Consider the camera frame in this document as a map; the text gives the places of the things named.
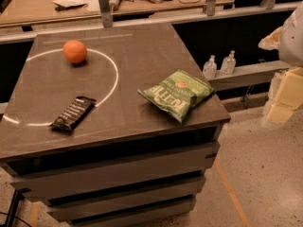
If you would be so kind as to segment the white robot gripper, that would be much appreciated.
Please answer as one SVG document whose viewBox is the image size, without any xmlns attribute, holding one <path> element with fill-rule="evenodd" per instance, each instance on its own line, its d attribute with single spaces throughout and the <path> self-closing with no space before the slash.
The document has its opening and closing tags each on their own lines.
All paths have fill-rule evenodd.
<svg viewBox="0 0 303 227">
<path fill-rule="evenodd" d="M 264 106 L 264 125 L 283 125 L 303 104 L 303 5 L 294 10 L 282 27 L 263 38 L 258 47 L 278 50 L 282 61 L 298 66 L 274 74 Z"/>
</svg>

